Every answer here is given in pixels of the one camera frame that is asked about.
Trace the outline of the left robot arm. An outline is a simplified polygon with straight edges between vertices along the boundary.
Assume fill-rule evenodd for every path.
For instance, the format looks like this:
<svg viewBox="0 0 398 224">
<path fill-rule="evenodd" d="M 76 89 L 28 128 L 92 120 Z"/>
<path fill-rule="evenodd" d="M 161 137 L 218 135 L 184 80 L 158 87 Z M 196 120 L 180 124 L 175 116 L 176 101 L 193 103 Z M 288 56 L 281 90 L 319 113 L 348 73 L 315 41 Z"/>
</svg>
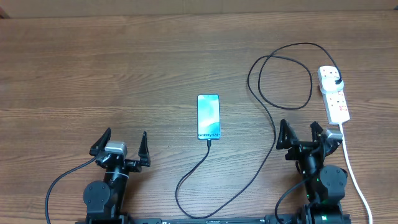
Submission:
<svg viewBox="0 0 398 224">
<path fill-rule="evenodd" d="M 91 182 L 83 192 L 86 205 L 85 223 L 133 223 L 127 212 L 122 212 L 124 194 L 131 172 L 141 172 L 150 166 L 147 133 L 143 132 L 138 160 L 127 159 L 127 146 L 123 141 L 111 140 L 111 129 L 91 146 L 89 155 L 105 170 L 104 179 Z"/>
</svg>

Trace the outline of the white power strip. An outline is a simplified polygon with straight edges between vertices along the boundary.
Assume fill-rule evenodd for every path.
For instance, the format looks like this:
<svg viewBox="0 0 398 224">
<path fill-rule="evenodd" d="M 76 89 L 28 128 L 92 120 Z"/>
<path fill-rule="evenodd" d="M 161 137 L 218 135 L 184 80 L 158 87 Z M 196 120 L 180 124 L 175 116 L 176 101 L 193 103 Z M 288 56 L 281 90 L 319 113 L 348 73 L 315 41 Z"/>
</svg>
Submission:
<svg viewBox="0 0 398 224">
<path fill-rule="evenodd" d="M 318 80 L 320 86 L 321 77 L 334 78 L 335 81 L 340 79 L 340 73 L 336 67 L 322 66 L 318 69 Z M 336 93 L 323 94 L 326 115 L 329 124 L 339 125 L 350 120 L 347 102 L 343 89 Z"/>
</svg>

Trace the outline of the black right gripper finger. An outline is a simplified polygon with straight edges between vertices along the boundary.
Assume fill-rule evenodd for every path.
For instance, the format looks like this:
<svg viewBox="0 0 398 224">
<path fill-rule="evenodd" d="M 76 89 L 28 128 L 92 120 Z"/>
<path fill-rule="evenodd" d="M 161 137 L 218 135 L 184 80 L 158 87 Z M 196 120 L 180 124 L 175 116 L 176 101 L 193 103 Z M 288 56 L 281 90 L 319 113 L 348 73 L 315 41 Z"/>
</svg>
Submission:
<svg viewBox="0 0 398 224">
<path fill-rule="evenodd" d="M 296 133 L 286 119 L 280 121 L 279 135 L 276 149 L 289 149 L 299 141 Z"/>
<path fill-rule="evenodd" d="M 323 128 L 316 121 L 310 125 L 310 128 L 312 132 L 312 141 L 318 142 L 321 138 Z"/>
</svg>

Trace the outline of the blue Samsung Galaxy smartphone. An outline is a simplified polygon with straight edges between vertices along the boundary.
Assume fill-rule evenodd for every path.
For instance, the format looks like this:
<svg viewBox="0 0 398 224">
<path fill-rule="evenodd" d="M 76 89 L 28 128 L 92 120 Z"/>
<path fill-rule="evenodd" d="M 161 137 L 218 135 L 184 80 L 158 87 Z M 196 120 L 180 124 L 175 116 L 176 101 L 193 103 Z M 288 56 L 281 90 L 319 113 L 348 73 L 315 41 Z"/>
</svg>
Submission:
<svg viewBox="0 0 398 224">
<path fill-rule="evenodd" d="M 197 96 L 197 138 L 199 140 L 221 138 L 219 95 Z"/>
</svg>

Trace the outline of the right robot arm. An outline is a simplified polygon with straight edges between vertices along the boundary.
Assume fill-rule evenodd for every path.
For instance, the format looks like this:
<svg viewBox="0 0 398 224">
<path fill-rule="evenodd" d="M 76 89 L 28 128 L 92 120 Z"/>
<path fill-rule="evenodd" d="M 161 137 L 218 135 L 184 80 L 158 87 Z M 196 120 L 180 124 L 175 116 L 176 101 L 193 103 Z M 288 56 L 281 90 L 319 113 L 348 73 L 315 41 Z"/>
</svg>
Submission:
<svg viewBox="0 0 398 224">
<path fill-rule="evenodd" d="M 286 119 L 280 121 L 276 149 L 287 150 L 285 159 L 295 161 L 303 180 L 280 197 L 274 209 L 275 218 L 278 223 L 349 224 L 350 215 L 343 213 L 340 204 L 345 197 L 348 172 L 338 166 L 324 164 L 325 158 L 343 142 L 343 134 L 337 129 L 323 129 L 316 121 L 310 128 L 312 140 L 301 141 Z M 283 199 L 302 185 L 309 203 L 290 218 L 278 215 Z"/>
</svg>

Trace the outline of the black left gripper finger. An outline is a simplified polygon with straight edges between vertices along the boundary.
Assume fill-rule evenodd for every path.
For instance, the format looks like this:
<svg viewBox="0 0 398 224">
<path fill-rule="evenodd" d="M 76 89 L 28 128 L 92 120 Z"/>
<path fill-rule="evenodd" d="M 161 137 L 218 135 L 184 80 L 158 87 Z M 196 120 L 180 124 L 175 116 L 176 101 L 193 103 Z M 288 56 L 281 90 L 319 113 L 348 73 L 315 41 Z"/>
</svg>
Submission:
<svg viewBox="0 0 398 224">
<path fill-rule="evenodd" d="M 97 156 L 101 151 L 104 151 L 110 138 L 111 128 L 107 128 L 104 134 L 90 147 L 89 155 Z"/>
<path fill-rule="evenodd" d="M 149 154 L 149 149 L 148 149 L 148 144 L 147 144 L 147 132 L 146 131 L 144 131 L 143 135 L 142 135 L 138 156 L 140 157 L 139 163 L 141 166 L 150 166 L 151 159 L 150 159 L 150 154 Z"/>
</svg>

